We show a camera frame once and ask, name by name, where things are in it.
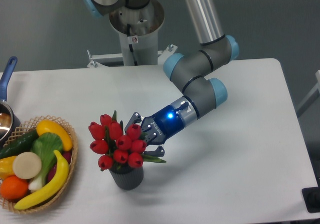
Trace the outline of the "blue black Robotiq gripper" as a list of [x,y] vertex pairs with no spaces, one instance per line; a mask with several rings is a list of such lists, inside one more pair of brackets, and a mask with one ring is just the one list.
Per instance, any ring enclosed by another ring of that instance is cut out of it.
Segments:
[[134,112],[124,128],[126,132],[130,125],[141,123],[141,130],[146,133],[145,141],[147,145],[159,145],[154,151],[145,151],[144,154],[152,157],[163,157],[165,150],[162,146],[167,139],[184,129],[182,117],[171,105],[149,117],[143,117],[138,112]]

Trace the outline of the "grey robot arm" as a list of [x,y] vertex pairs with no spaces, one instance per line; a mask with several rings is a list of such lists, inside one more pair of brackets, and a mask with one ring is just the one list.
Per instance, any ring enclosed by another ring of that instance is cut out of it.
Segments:
[[[164,22],[164,10],[157,0],[83,0],[92,15],[109,16],[119,34],[125,66],[158,64],[158,31]],[[175,53],[163,64],[168,79],[182,97],[149,117],[135,113],[130,123],[141,123],[148,145],[156,150],[147,155],[162,157],[167,139],[216,109],[227,100],[224,84],[206,76],[237,58],[236,40],[225,35],[213,0],[185,0],[201,49],[184,56]]]

